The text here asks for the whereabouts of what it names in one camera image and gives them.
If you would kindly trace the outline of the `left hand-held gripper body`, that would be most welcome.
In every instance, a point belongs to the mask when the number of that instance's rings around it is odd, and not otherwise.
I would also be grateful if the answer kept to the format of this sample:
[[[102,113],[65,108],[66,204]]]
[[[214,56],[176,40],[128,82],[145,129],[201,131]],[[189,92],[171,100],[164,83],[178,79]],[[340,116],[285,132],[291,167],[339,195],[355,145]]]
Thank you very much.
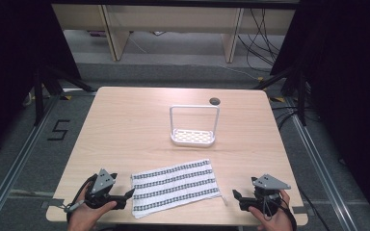
[[[105,205],[110,201],[116,201],[117,206],[114,210],[123,210],[126,206],[126,200],[124,195],[110,195],[110,190],[116,183],[107,170],[102,168],[90,183],[86,193],[85,200],[86,204],[92,208],[97,209]]]

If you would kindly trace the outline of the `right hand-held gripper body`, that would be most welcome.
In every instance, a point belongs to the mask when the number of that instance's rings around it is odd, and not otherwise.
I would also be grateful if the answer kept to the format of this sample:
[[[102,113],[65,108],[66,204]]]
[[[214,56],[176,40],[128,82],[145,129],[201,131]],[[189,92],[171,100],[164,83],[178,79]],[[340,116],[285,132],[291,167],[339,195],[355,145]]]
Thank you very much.
[[[277,212],[281,208],[281,190],[290,190],[291,186],[278,180],[270,174],[264,174],[255,182],[253,197],[244,197],[239,200],[239,207],[242,211],[248,211],[250,207],[260,212]]]

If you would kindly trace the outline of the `person's right hand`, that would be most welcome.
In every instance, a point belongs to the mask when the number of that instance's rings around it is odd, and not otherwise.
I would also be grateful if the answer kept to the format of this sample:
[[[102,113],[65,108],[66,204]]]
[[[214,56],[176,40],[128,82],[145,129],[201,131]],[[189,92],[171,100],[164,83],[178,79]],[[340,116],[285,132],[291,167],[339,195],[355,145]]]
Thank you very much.
[[[257,231],[294,231],[293,224],[285,211],[289,208],[290,196],[285,190],[280,191],[283,202],[272,218],[266,218],[258,209],[250,207],[251,214],[260,221]]]

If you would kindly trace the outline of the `person's left hand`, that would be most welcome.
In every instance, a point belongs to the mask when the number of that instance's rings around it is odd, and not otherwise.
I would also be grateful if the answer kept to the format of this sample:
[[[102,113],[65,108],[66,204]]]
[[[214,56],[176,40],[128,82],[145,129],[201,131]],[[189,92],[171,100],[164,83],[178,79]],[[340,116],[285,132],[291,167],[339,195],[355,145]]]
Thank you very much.
[[[110,201],[97,209],[92,209],[86,204],[80,205],[72,213],[67,231],[93,231],[97,221],[116,206],[116,201]]]

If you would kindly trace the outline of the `white green striped towel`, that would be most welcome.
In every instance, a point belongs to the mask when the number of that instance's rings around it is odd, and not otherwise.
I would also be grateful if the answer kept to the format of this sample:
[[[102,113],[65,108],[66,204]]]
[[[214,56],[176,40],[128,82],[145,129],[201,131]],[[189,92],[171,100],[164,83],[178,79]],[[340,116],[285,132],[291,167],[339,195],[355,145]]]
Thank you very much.
[[[134,218],[216,197],[228,205],[209,159],[135,173],[131,185]]]

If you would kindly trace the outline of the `white plastic rack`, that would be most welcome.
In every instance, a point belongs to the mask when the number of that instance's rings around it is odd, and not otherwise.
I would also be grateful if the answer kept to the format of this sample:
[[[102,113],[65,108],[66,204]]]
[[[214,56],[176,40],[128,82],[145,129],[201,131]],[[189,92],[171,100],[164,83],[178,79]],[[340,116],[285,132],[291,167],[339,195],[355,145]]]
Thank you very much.
[[[211,146],[216,140],[220,111],[214,105],[170,106],[172,142],[180,146]]]

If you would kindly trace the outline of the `black metal stand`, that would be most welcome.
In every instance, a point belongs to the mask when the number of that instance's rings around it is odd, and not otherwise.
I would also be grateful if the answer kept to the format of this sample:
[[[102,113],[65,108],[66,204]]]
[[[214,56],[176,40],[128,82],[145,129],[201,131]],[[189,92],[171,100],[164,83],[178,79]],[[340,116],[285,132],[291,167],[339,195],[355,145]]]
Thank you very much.
[[[302,126],[306,126],[304,108],[305,108],[305,83],[304,73],[298,67],[288,67],[280,73],[273,75],[268,80],[259,83],[254,90],[264,90],[272,84],[284,79],[284,84],[281,88],[281,93],[284,96],[292,95],[294,92],[298,95],[298,117]]]
[[[80,78],[69,75],[59,68],[50,65],[41,65],[34,72],[34,91],[35,91],[35,105],[36,118],[35,126],[37,126],[43,119],[43,89],[47,89],[50,95],[60,96],[64,90],[59,83],[59,79],[66,80],[78,89],[86,92],[96,92],[96,89],[85,84]]]

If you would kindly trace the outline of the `dark curtain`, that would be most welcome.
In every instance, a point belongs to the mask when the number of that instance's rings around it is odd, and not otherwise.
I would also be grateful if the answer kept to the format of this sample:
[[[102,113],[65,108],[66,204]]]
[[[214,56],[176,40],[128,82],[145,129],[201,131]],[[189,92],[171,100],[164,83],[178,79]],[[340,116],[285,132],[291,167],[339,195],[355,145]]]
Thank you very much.
[[[299,0],[273,71],[303,51],[312,101],[370,204],[370,0]]]
[[[50,66],[80,77],[52,3],[0,0],[0,140],[33,87],[36,71]]]

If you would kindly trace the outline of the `beige wooden desk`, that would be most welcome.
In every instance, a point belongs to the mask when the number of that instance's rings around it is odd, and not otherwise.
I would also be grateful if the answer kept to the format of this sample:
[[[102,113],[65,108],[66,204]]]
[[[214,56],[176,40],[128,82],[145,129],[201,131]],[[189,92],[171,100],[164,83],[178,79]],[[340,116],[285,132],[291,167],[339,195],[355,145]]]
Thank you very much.
[[[103,31],[115,61],[121,59],[131,31],[146,31],[220,34],[225,60],[231,63],[238,35],[262,32],[284,36],[294,15],[292,10],[264,7],[250,10],[54,4],[52,9],[64,30]]]

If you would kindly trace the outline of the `aluminium floor rail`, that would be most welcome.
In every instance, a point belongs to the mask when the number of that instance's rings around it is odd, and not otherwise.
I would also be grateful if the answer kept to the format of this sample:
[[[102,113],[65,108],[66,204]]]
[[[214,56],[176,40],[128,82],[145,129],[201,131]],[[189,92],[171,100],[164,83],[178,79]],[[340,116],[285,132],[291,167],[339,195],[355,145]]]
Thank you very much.
[[[342,229],[344,231],[357,231],[357,226],[348,206],[336,187],[307,128],[302,125],[296,115],[293,116],[293,121]]]
[[[6,173],[5,178],[0,184],[0,212],[10,194],[11,189],[13,188],[14,183],[17,181],[22,169],[26,165],[32,153],[32,150],[35,147],[42,130],[44,129],[47,119],[49,118],[51,112],[53,111],[59,100],[59,95],[51,96],[47,100],[40,121],[33,126],[26,141],[22,145],[19,153],[17,154],[16,158],[11,164],[11,167]]]

